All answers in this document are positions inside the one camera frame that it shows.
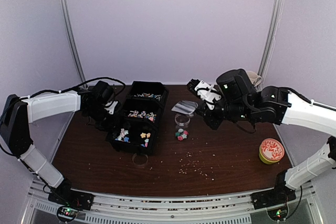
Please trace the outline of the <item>black three-compartment candy bin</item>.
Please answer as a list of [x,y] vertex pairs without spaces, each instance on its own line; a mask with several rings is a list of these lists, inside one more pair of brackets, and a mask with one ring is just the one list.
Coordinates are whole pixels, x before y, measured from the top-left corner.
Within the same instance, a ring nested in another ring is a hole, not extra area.
[[[135,97],[134,95],[138,93],[160,94],[162,97],[160,101]],[[109,142],[116,151],[152,155],[168,94],[168,89],[160,82],[134,81],[119,111],[120,122],[113,130],[108,132],[106,141]],[[153,112],[157,114],[156,120],[151,122],[148,119],[128,117],[129,112],[134,110]],[[148,146],[143,147],[115,141],[114,138],[120,133],[122,128],[138,132],[151,132]]]

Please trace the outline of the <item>metal scoop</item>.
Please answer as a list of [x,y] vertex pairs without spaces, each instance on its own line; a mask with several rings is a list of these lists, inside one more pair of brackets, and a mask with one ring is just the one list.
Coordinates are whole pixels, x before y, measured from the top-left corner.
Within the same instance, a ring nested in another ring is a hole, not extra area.
[[176,112],[178,114],[185,115],[189,118],[193,118],[195,115],[195,111],[198,108],[198,103],[194,101],[182,100],[175,104],[171,111]]

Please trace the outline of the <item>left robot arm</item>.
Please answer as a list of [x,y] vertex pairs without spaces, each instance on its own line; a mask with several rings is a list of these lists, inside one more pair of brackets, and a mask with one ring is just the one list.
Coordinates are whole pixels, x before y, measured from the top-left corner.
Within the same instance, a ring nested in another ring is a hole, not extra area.
[[49,187],[64,205],[71,205],[75,192],[63,185],[64,175],[35,145],[30,130],[32,125],[52,118],[81,112],[94,120],[104,131],[112,124],[121,91],[109,84],[109,78],[96,78],[95,84],[83,84],[63,90],[42,90],[20,97],[9,95],[1,115],[1,138],[7,145],[6,154],[16,158]]

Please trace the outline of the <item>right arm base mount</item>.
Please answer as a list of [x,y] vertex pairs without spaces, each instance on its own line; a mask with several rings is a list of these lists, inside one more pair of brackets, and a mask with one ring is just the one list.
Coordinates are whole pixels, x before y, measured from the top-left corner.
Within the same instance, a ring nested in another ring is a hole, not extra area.
[[288,202],[296,199],[296,190],[286,186],[285,175],[287,170],[276,177],[275,186],[272,189],[252,193],[251,200],[254,209],[268,208],[268,217],[277,223],[285,222],[293,216],[302,201],[303,189],[300,186],[300,197],[295,209],[290,212]]

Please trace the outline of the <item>clear plastic jar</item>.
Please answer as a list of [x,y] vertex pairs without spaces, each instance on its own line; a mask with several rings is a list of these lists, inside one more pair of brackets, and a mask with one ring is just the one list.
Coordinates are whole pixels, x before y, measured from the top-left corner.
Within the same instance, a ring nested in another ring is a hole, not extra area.
[[191,119],[189,117],[177,113],[175,115],[174,120],[175,120],[175,132],[180,128],[183,128],[183,129],[188,131],[188,127],[189,127],[189,124],[190,124],[190,121],[191,121]]

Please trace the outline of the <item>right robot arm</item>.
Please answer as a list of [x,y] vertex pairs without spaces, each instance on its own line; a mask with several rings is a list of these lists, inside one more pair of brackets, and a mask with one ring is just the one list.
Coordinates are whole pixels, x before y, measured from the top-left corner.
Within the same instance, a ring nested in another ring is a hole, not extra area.
[[244,69],[220,75],[216,83],[192,80],[188,88],[203,101],[199,113],[213,130],[224,120],[302,126],[329,134],[327,142],[301,164],[288,169],[269,192],[279,204],[305,182],[335,168],[335,108],[309,100],[289,87],[268,86],[257,91]]

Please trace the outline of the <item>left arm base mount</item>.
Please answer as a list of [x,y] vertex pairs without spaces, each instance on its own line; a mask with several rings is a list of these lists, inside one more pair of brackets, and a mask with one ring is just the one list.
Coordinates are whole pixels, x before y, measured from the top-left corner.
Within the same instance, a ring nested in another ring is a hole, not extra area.
[[48,194],[48,200],[59,204],[56,217],[61,223],[70,223],[83,210],[91,210],[94,195],[71,188],[69,179],[64,178],[58,187],[52,187],[43,178],[43,191]]

